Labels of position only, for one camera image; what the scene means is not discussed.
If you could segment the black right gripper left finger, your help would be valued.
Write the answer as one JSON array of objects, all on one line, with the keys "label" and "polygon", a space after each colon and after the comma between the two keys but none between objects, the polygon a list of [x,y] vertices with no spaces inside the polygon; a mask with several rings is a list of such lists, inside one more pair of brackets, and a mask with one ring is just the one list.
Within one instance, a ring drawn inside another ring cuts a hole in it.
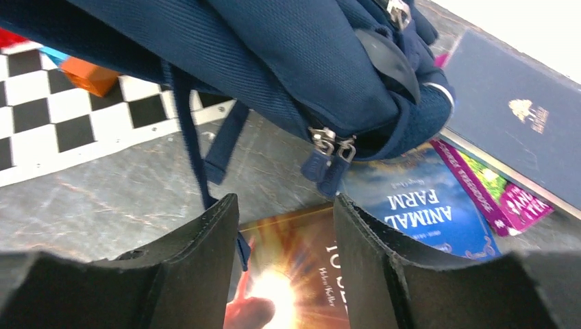
[{"label": "black right gripper left finger", "polygon": [[221,328],[238,226],[234,194],[108,260],[1,255],[2,328]]}]

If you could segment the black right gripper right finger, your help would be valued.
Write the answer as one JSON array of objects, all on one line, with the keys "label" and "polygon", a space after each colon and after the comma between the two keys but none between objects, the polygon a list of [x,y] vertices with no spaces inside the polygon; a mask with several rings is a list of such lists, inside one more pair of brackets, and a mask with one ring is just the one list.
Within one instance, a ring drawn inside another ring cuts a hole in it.
[{"label": "black right gripper right finger", "polygon": [[352,328],[579,328],[580,253],[447,254],[348,197],[334,226]]}]

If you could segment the dark blue hardcover book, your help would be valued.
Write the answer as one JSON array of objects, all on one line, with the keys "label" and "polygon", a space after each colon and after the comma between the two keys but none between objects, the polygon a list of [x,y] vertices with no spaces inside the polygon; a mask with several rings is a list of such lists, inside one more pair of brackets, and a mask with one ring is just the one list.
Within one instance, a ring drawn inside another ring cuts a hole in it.
[{"label": "dark blue hardcover book", "polygon": [[473,30],[456,41],[444,70],[456,107],[442,137],[579,218],[580,86]]}]

